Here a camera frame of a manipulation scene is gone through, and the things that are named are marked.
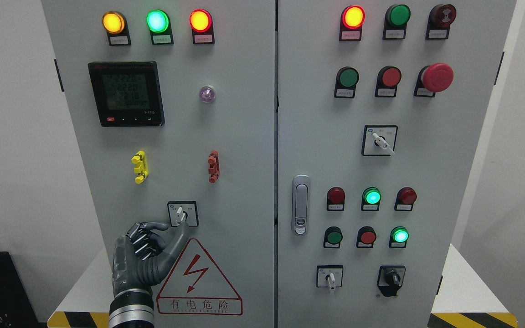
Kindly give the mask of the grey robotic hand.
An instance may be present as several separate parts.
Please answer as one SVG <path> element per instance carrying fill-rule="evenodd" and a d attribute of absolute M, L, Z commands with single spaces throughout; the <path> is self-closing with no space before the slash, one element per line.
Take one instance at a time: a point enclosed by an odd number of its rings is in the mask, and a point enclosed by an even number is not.
<path fill-rule="evenodd" d="M 137 222 L 125 236 L 115 241 L 113 253 L 113 295 L 127 289 L 145 289 L 159 284 L 169 274 L 188 241 L 186 220 L 175 228 L 175 236 L 165 242 L 153 230 L 165 231 L 168 224 Z"/>

